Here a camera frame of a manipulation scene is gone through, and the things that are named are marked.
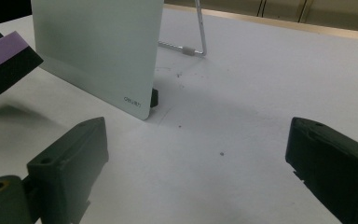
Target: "purple block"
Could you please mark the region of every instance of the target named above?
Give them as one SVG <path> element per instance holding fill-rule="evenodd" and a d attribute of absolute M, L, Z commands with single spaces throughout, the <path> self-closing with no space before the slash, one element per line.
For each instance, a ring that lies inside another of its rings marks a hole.
<path fill-rule="evenodd" d="M 0 64 L 11 59 L 27 47 L 27 42 L 17 32 L 0 38 Z"/>

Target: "purple object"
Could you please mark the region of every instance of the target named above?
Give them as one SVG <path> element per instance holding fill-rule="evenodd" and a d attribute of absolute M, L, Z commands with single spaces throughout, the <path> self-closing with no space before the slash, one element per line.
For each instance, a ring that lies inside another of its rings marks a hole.
<path fill-rule="evenodd" d="M 11 59 L 27 47 L 27 42 L 17 32 L 0 38 L 0 64 Z"/>

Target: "metal stand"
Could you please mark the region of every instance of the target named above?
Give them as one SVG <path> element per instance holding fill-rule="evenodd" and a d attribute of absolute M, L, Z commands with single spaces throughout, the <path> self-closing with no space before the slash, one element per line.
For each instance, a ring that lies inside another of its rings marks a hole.
<path fill-rule="evenodd" d="M 200 0 L 195 0 L 196 2 L 196 9 L 197 9 L 197 15 L 199 16 L 199 26 L 200 26 L 200 35 L 201 35 L 201 42 L 202 42 L 202 51 L 198 51 L 189 47 L 185 46 L 176 46 L 174 44 L 169 44 L 165 42 L 158 42 L 158 45 L 165 49 L 171 49 L 178 52 L 182 52 L 183 54 L 190 55 L 190 56 L 205 56 L 206 55 L 206 40 L 205 40 L 205 31 L 203 26 L 203 20 L 202 20 L 202 11 L 200 6 Z"/>

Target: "white board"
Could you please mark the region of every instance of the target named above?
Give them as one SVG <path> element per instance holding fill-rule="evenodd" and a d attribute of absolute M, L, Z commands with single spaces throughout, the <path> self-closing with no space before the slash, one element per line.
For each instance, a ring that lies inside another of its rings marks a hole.
<path fill-rule="evenodd" d="M 42 68 L 147 119 L 163 0 L 32 0 Z"/>

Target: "white table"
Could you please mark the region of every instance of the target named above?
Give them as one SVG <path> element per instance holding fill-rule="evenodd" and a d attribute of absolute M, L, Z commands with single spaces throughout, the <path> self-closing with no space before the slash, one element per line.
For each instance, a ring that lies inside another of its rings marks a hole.
<path fill-rule="evenodd" d="M 165 9 L 160 39 L 196 47 L 196 19 Z M 147 121 L 35 69 L 0 96 L 0 175 L 25 177 L 40 151 L 103 116 L 110 162 L 82 223 L 339 223 L 284 153 L 294 116 L 358 141 L 358 40 L 204 20 L 206 58 L 158 50 Z M 0 24 L 15 30 L 34 45 L 31 17 Z"/>

